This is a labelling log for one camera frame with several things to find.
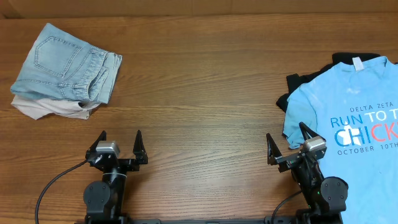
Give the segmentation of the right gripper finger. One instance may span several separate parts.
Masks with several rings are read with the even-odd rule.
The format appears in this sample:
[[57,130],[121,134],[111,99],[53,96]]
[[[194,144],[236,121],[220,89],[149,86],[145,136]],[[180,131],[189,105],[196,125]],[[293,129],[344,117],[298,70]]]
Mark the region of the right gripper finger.
[[310,139],[321,139],[323,141],[325,140],[325,138],[321,137],[315,131],[310,129],[304,122],[299,123],[299,128],[302,133],[303,139],[305,141],[310,140]]
[[267,163],[269,165],[277,165],[279,163],[279,159],[282,158],[282,153],[280,152],[277,144],[273,140],[270,133],[266,134],[267,139]]

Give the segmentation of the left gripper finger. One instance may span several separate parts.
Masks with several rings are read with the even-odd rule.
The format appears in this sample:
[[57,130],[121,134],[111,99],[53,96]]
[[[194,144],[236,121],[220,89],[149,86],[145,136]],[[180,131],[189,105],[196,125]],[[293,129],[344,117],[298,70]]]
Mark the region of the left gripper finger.
[[147,164],[148,156],[144,147],[142,133],[140,130],[137,131],[136,138],[134,141],[133,153],[136,157],[138,164]]
[[96,147],[100,141],[106,140],[106,131],[102,131],[98,138],[94,141],[94,143],[89,147],[88,152],[96,151]]

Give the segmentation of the light blue printed t-shirt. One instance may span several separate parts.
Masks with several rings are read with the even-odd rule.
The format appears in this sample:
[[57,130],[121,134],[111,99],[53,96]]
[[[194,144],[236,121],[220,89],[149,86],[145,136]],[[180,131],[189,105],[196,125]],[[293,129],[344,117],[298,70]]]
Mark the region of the light blue printed t-shirt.
[[283,133],[292,149],[299,123],[322,136],[325,177],[348,183],[344,223],[397,222],[397,65],[377,57],[339,63],[288,98]]

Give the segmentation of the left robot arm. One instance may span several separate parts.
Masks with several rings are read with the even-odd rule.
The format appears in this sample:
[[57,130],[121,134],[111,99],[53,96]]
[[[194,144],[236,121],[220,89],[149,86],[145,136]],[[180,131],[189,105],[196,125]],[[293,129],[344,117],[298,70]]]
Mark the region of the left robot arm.
[[122,209],[127,173],[136,172],[141,165],[148,163],[141,131],[137,131],[132,151],[134,158],[120,158],[118,144],[106,140],[106,131],[102,131],[87,150],[87,163],[103,175],[101,180],[90,183],[83,192],[85,223],[132,223],[131,217]]

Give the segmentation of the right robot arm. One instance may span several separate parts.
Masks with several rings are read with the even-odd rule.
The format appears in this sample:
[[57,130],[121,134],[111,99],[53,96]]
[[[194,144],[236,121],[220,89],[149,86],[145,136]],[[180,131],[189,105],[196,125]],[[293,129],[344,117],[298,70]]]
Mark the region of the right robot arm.
[[[346,210],[348,184],[339,177],[324,177],[318,160],[326,154],[326,140],[303,122],[299,128],[304,138],[302,149],[284,157],[268,133],[267,163],[278,166],[279,172],[291,171],[300,190],[283,200],[274,209],[269,223],[342,223],[341,213]],[[278,217],[278,210],[295,196],[302,194],[307,208],[297,210],[293,217]]]

